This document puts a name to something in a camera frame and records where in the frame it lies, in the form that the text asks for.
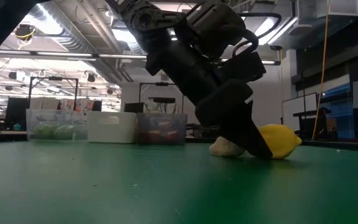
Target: storage container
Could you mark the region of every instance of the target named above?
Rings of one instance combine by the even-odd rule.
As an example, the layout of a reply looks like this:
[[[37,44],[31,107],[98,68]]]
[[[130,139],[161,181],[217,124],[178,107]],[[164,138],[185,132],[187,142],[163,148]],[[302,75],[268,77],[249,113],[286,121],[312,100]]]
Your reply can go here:
[[[137,124],[139,143],[185,143],[187,114],[138,113]]]
[[[26,110],[28,140],[86,140],[86,116],[76,111]]]
[[[135,113],[88,112],[88,141],[133,143],[136,134]]]

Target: green table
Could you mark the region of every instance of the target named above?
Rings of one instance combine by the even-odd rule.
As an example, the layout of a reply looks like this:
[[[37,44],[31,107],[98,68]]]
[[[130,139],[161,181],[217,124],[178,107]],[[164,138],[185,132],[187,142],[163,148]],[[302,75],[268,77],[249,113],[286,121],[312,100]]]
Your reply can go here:
[[[358,223],[358,152],[0,143],[0,223]]]

